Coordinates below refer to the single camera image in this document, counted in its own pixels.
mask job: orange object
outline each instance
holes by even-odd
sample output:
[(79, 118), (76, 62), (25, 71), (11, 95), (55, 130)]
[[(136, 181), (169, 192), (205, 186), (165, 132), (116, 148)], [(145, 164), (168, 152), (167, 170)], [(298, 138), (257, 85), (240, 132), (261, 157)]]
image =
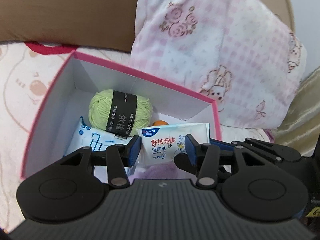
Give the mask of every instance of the orange object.
[(159, 121), (155, 121), (152, 126), (167, 125), (167, 124), (168, 124), (167, 122), (159, 120)]

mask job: white wet wipes package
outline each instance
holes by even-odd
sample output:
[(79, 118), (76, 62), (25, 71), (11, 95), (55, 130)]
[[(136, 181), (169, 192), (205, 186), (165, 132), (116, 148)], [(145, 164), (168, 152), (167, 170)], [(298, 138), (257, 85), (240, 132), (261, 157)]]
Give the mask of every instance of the white wet wipes package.
[(138, 129), (142, 138), (141, 164), (146, 166), (167, 163), (179, 153), (186, 153), (184, 138), (191, 134), (198, 143), (209, 143), (208, 123), (184, 123)]
[(81, 116), (65, 155), (68, 155), (83, 146), (90, 146), (93, 151), (104, 151), (110, 145), (117, 143), (128, 144), (131, 138), (132, 137), (118, 136), (87, 126)]

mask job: white wall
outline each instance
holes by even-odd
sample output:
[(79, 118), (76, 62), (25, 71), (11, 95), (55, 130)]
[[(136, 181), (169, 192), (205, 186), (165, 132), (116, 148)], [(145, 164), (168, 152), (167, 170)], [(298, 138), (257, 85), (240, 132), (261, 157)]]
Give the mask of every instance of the white wall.
[(296, 35), (308, 51), (303, 79), (320, 66), (320, 0), (291, 0)]

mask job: curtain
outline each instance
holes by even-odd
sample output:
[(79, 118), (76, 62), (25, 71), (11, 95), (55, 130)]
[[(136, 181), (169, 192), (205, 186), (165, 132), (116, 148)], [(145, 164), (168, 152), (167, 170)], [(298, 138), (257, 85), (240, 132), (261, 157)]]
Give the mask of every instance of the curtain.
[(300, 86), (282, 124), (272, 134), (275, 143), (312, 155), (320, 133), (320, 67)]

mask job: open cardboard box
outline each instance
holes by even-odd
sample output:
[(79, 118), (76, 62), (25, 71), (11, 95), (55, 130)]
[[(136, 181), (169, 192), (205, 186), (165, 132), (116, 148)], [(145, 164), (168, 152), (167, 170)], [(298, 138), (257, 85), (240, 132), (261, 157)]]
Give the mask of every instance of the open cardboard box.
[(210, 138), (221, 140), (214, 100), (124, 65), (74, 51), (58, 71), (36, 115), (25, 149), (22, 178), (63, 157), (79, 117), (90, 125), (90, 100), (105, 89), (149, 98), (154, 109), (151, 123), (206, 122), (210, 124)]

